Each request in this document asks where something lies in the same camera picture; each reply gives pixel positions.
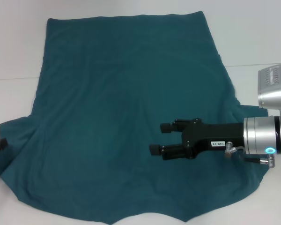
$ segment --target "metal cylinder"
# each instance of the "metal cylinder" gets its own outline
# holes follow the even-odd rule
[[[268,166],[270,168],[274,168],[275,167],[275,158],[274,155],[269,155],[268,156]]]
[[[247,154],[277,154],[274,117],[245,118],[244,146]]]
[[[233,147],[232,142],[226,143],[225,157],[230,158],[232,156],[232,152],[231,152],[232,147]]]

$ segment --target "white table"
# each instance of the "white table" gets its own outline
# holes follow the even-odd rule
[[[236,95],[257,105],[257,71],[281,63],[281,0],[0,0],[0,123],[30,114],[41,69],[48,18],[188,14],[203,11]],[[281,157],[260,187],[231,206],[188,224],[281,225]],[[0,225],[91,225],[36,210],[17,200],[0,179]],[[117,222],[183,224],[160,214]]]

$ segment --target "blue led ring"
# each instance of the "blue led ring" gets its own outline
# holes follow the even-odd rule
[[[266,153],[267,154],[274,154],[276,152],[276,149],[272,148],[272,147],[269,147],[266,149]]]

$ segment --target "teal cloth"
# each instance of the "teal cloth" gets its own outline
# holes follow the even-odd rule
[[[257,116],[235,98],[202,12],[49,19],[32,113],[0,125],[0,176],[20,201],[70,218],[187,221],[251,194],[267,167],[211,151],[162,161],[148,146],[181,136],[159,124]]]

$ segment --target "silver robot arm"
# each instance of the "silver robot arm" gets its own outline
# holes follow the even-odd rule
[[[258,101],[260,108],[280,110],[280,116],[245,118],[244,148],[246,154],[266,154],[260,163],[273,168],[274,156],[281,154],[281,64],[259,71]]]

